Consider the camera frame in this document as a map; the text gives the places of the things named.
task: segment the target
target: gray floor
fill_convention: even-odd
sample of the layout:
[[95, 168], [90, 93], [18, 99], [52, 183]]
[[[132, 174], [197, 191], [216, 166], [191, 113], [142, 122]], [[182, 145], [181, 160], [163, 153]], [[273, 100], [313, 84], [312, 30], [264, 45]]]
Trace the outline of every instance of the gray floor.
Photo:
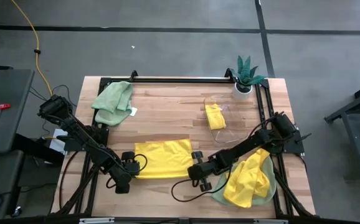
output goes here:
[[[259, 28], [253, 0], [18, 3], [40, 26]], [[359, 0], [261, 3], [268, 29], [360, 30]], [[9, 1], [0, 0], [0, 24], [26, 25], [26, 21]], [[252, 63], [259, 65], [258, 73], [267, 75], [260, 34], [46, 31], [39, 32], [39, 37], [40, 67], [52, 86], [70, 87], [73, 101], [78, 100], [85, 75], [129, 75], [136, 69], [140, 75], [221, 77], [227, 67], [235, 66], [238, 55], [251, 55]], [[360, 35], [269, 35], [268, 44], [275, 76], [287, 81], [297, 125], [303, 133], [313, 133], [305, 141], [305, 159], [317, 214], [360, 221], [360, 183], [343, 181], [357, 162], [350, 156], [342, 122], [330, 126], [323, 120], [360, 89]], [[35, 69], [34, 46], [32, 32], [0, 30], [0, 65]], [[33, 87], [48, 95], [40, 77], [35, 77]], [[64, 89], [58, 93], [66, 95]], [[29, 96], [21, 134], [44, 134], [36, 116], [40, 104]], [[24, 201], [26, 205], [45, 203], [44, 210], [27, 215], [45, 213], [51, 203]]]

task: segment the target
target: yellow towel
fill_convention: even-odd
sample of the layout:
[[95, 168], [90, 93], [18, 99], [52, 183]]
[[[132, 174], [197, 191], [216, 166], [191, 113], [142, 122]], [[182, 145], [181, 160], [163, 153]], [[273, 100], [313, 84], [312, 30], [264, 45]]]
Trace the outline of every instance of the yellow towel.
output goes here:
[[225, 128], [225, 121], [217, 104], [205, 105], [205, 111], [211, 130]]
[[[148, 162], [139, 179], [166, 179], [188, 177], [187, 168], [193, 165], [190, 139], [151, 143], [136, 143], [135, 154], [143, 154]], [[145, 159], [136, 157], [140, 167]]]
[[230, 175], [224, 198], [237, 206], [250, 208], [253, 195], [266, 197], [270, 181], [262, 172], [262, 164], [269, 154], [264, 149], [258, 149], [246, 161], [242, 161]]

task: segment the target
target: wooden tabletop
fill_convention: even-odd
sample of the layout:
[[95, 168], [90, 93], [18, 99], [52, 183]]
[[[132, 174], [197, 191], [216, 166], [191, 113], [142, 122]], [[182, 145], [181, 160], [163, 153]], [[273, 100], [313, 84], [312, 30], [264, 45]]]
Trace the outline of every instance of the wooden tabletop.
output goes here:
[[[76, 117], [84, 124], [91, 124], [94, 110], [93, 100], [98, 93], [101, 77], [85, 77], [80, 92]], [[269, 79], [275, 111], [284, 111], [293, 121], [291, 104], [285, 80]], [[198, 83], [134, 83], [131, 104], [138, 111], [134, 117], [128, 117], [115, 127], [110, 127], [108, 147], [119, 156], [124, 151], [134, 151], [135, 143], [150, 141], [169, 141], [190, 139], [193, 151], [202, 151], [205, 157], [219, 149], [238, 144], [218, 144], [209, 130], [204, 114], [204, 99], [212, 95], [229, 95], [234, 84], [198, 84]], [[264, 91], [263, 105], [267, 112]], [[258, 106], [255, 90], [247, 101], [238, 105], [240, 117], [245, 123], [246, 131], [259, 122]], [[69, 165], [65, 175], [63, 203], [77, 188], [82, 173], [85, 154], [80, 152]], [[69, 156], [65, 157], [63, 168]], [[288, 177], [288, 185], [305, 208], [315, 213], [311, 199], [308, 178], [300, 158], [292, 154], [284, 154], [284, 163]], [[194, 217], [194, 218], [275, 218], [273, 202], [252, 208], [226, 207], [216, 202], [209, 194], [192, 202], [175, 201], [170, 190], [174, 183], [182, 179], [142, 180], [133, 179], [128, 194], [116, 194], [115, 189], [107, 189], [105, 183], [108, 175], [100, 173], [95, 192], [93, 216], [110, 217]], [[212, 186], [219, 177], [210, 176]], [[190, 183], [180, 184], [174, 191], [177, 198], [188, 199], [199, 195], [201, 191]], [[285, 210], [282, 190], [279, 190], [282, 210]], [[58, 191], [52, 211], [58, 210]]]

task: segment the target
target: green towel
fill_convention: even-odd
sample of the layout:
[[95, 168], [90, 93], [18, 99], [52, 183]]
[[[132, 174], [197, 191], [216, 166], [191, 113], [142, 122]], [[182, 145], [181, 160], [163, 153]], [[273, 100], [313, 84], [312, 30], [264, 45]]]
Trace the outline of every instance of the green towel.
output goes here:
[[93, 102], [92, 108], [99, 109], [95, 121], [109, 126], [121, 123], [131, 113], [132, 93], [128, 82], [111, 83]]
[[[235, 168], [237, 168], [238, 164], [234, 164], [232, 166], [232, 169], [231, 171], [234, 171]], [[267, 157], [264, 161], [263, 161], [263, 164], [262, 164], [262, 171], [263, 173], [266, 175], [266, 177], [268, 178], [268, 180], [270, 181], [270, 188], [267, 192], [267, 196], [266, 197], [259, 197], [257, 195], [254, 195], [252, 197], [252, 206], [255, 206], [255, 205], [264, 205], [266, 204], [267, 202], [269, 202], [273, 196], [274, 196], [274, 193], [277, 189], [277, 181], [275, 180], [275, 176], [274, 176], [274, 171], [273, 171], [273, 162], [271, 160], [270, 157]], [[225, 183], [225, 180], [227, 179], [225, 177], [225, 174], [222, 174], [220, 176], [220, 179], [218, 181], [218, 183], [216, 184], [216, 187], [214, 190], [218, 189], [219, 187], [223, 186], [223, 184]], [[233, 203], [227, 201], [224, 197], [223, 197], [223, 193], [224, 193], [224, 189], [225, 187], [223, 187], [220, 191], [212, 194], [212, 198], [215, 199], [216, 201], [222, 203], [223, 205], [227, 205], [227, 206], [235, 206]]]

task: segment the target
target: potted plant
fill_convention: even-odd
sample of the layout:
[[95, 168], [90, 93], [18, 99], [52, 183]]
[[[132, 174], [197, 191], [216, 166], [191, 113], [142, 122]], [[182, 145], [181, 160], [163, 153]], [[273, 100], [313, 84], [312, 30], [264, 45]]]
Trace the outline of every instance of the potted plant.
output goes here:
[[238, 72], [230, 68], [233, 76], [236, 77], [232, 93], [236, 99], [246, 100], [252, 92], [253, 85], [259, 84], [265, 77], [261, 75], [255, 76], [257, 66], [250, 69], [250, 56], [245, 63], [243, 63], [242, 57], [238, 56], [237, 65]]

